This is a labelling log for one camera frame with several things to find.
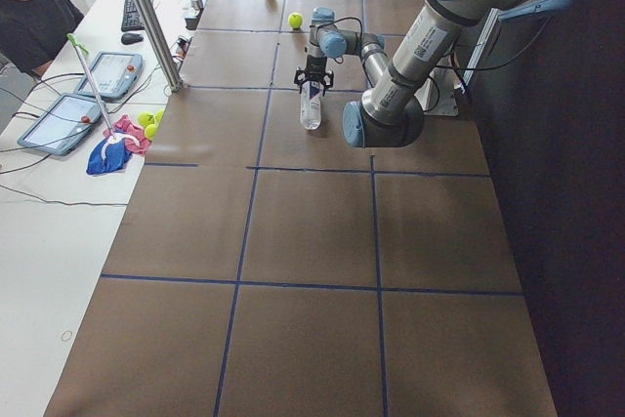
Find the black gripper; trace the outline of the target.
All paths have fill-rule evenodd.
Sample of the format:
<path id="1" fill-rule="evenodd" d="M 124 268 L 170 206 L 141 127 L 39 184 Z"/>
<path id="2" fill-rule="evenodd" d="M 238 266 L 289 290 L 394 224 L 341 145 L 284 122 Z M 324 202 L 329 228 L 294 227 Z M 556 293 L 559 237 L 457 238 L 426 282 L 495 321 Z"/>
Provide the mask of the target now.
<path id="1" fill-rule="evenodd" d="M 334 72 L 326 71 L 327 58 L 325 56 L 315 57 L 307 56 L 305 69 L 297 67 L 294 74 L 293 83 L 298 87 L 299 93 L 302 93 L 303 86 L 307 81 L 319 81 L 322 95 L 333 88 Z"/>

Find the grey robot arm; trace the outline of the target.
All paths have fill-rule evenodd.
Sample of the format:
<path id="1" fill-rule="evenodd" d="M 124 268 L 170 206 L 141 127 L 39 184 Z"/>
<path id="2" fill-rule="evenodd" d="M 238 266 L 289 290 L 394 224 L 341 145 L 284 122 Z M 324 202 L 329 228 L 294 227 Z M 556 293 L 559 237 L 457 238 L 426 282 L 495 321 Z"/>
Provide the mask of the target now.
<path id="1" fill-rule="evenodd" d="M 381 36 L 340 29 L 332 10 L 312 13 L 305 68 L 294 82 L 300 92 L 300 122 L 307 130 L 321 122 L 320 99 L 333 85 L 330 59 L 357 56 L 371 84 L 343 111 L 344 139 L 352 147 L 403 147 L 421 134 L 424 110 L 416 93 L 441 64 L 462 30 L 492 9 L 507 18 L 549 17 L 572 0 L 424 0 L 424 6 L 392 57 Z"/>

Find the tennis ball near arm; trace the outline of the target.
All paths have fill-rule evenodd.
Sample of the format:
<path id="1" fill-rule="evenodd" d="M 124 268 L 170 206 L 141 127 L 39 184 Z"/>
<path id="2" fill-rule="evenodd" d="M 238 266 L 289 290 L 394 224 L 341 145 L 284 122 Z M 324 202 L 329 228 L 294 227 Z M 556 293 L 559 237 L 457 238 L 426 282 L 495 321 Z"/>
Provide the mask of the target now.
<path id="1" fill-rule="evenodd" d="M 304 17 L 299 12 L 292 12 L 287 21 L 292 30 L 300 30 L 304 24 Z"/>

